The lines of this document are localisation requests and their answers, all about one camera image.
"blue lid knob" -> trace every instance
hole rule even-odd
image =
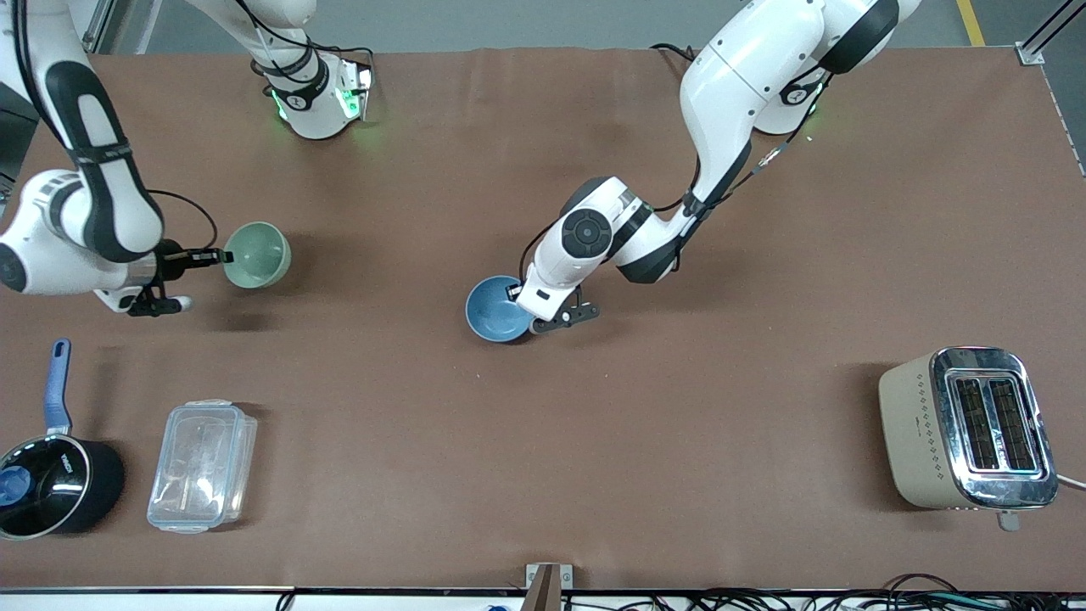
[[[30,492],[34,479],[22,467],[9,467],[0,471],[0,507],[15,505]]]

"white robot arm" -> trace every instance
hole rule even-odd
[[[295,132],[326,138],[358,118],[369,69],[314,50],[298,26],[312,16],[315,0],[250,2],[192,0],[264,67],[277,100],[287,100],[280,114]],[[77,168],[27,180],[0,234],[0,281],[24,294],[93,291],[110,309],[130,316],[187,310],[191,300],[166,296],[164,282],[185,269],[229,262],[229,254],[163,239],[162,212],[143,187],[67,4],[0,0],[0,22],[10,18],[10,27],[0,28],[0,80],[35,105]]]
[[[571,319],[582,304],[567,302],[605,260],[633,282],[666,276],[746,163],[752,130],[759,122],[772,130],[798,128],[816,97],[786,105],[782,91],[799,86],[813,93],[825,71],[839,74],[867,62],[919,1],[752,0],[683,76],[682,114],[702,168],[681,206],[665,220],[616,177],[582,184],[536,246],[523,285],[510,291],[536,319],[532,331],[588,320]]]

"toaster power cord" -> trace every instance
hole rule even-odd
[[[1086,492],[1086,484],[1083,484],[1077,480],[1072,480],[1065,475],[1057,475],[1056,479],[1060,481],[1060,484],[1063,484],[1069,488],[1076,488],[1078,491]]]

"blue handle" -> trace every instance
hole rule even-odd
[[[49,359],[49,378],[46,380],[46,430],[60,430],[66,434],[72,428],[67,406],[64,405],[64,390],[67,387],[67,366],[72,358],[72,343],[67,339],[58,340]]]

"plastic container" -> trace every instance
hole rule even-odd
[[[195,534],[241,515],[256,419],[229,402],[194,402],[169,412],[147,521]]]

